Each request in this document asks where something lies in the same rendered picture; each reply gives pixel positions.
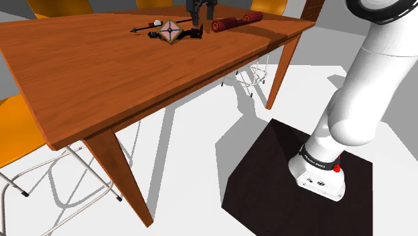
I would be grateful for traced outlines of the brown wooden table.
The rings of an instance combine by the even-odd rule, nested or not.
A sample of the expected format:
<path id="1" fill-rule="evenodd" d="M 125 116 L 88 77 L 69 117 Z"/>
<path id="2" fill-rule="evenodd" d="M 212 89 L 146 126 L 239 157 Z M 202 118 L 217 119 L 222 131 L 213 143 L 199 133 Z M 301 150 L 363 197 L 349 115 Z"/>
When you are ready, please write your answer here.
<path id="1" fill-rule="evenodd" d="M 265 14 L 174 44 L 131 33 L 153 19 L 185 17 L 178 5 L 0 23 L 0 53 L 47 145 L 83 141 L 147 226 L 153 219 L 116 132 L 283 47 L 273 103 L 301 34 L 314 25 Z"/>

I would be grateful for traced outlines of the orange chair with white legs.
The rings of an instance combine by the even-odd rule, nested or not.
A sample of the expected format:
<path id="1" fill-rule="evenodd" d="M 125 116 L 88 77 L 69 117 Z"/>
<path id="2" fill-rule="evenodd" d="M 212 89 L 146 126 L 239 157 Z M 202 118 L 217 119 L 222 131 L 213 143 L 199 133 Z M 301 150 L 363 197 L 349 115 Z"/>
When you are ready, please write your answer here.
<path id="1" fill-rule="evenodd" d="M 44 146 L 46 143 L 42 134 L 36 125 L 36 122 L 26 105 L 22 95 L 15 95 L 0 101 L 0 169 L 4 168 L 20 158 L 36 151 Z M 0 236 L 7 236 L 6 234 L 6 218 L 5 218 L 5 192 L 8 187 L 13 187 L 18 190 L 24 197 L 28 197 L 29 193 L 22 187 L 15 183 L 15 181 L 42 166 L 55 162 L 63 157 L 72 156 L 82 164 L 86 170 L 91 172 L 104 186 L 104 192 L 84 205 L 81 209 L 71 214 L 69 217 L 54 225 L 51 229 L 46 231 L 42 236 L 48 236 L 56 229 L 73 219 L 76 215 L 86 210 L 92 204 L 100 200 L 108 193 L 112 193 L 118 201 L 122 201 L 122 197 L 113 190 L 113 183 L 106 183 L 78 154 L 78 150 L 73 150 L 66 146 L 61 155 L 52 158 L 46 162 L 38 164 L 34 167 L 24 170 L 17 174 L 12 179 L 6 177 L 0 171 L 0 179 L 6 182 L 6 185 L 0 190 Z"/>
<path id="2" fill-rule="evenodd" d="M 173 0 L 135 0 L 135 2 L 139 9 L 173 6 Z"/>
<path id="3" fill-rule="evenodd" d="M 253 0 L 251 11 L 282 15 L 286 5 L 287 0 Z M 226 79 L 234 80 L 247 90 L 250 97 L 253 97 L 255 87 L 259 83 L 265 83 L 265 79 L 268 75 L 269 55 L 270 53 L 265 56 L 264 64 L 261 64 L 260 58 L 258 58 L 254 62 L 250 62 L 238 69 L 235 74 L 225 76 L 222 79 L 221 85 L 224 85 Z"/>
<path id="4" fill-rule="evenodd" d="M 27 0 L 38 19 L 93 13 L 88 0 Z"/>

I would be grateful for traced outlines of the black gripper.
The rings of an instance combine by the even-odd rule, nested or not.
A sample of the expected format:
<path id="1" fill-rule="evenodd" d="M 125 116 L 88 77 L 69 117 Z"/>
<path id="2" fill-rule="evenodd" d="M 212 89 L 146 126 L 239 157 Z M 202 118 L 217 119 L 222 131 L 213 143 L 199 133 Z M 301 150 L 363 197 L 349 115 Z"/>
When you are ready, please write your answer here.
<path id="1" fill-rule="evenodd" d="M 199 8 L 203 4 L 207 4 L 206 19 L 213 20 L 214 6 L 218 4 L 218 0 L 186 0 L 186 7 L 192 17 L 193 26 L 198 26 Z"/>

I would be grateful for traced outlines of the dark red dumbbell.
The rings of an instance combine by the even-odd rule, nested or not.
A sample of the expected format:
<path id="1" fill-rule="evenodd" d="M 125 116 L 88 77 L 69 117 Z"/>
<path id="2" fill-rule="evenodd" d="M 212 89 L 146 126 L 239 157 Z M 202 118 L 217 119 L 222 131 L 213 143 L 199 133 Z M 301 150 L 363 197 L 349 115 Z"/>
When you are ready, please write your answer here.
<path id="1" fill-rule="evenodd" d="M 250 23 L 258 22 L 263 19 L 263 13 L 260 11 L 249 13 L 243 16 L 242 19 L 237 19 L 235 17 L 227 17 L 223 19 L 217 19 L 212 22 L 212 31 L 221 32 L 224 30 L 229 30 L 238 26 L 247 25 Z"/>

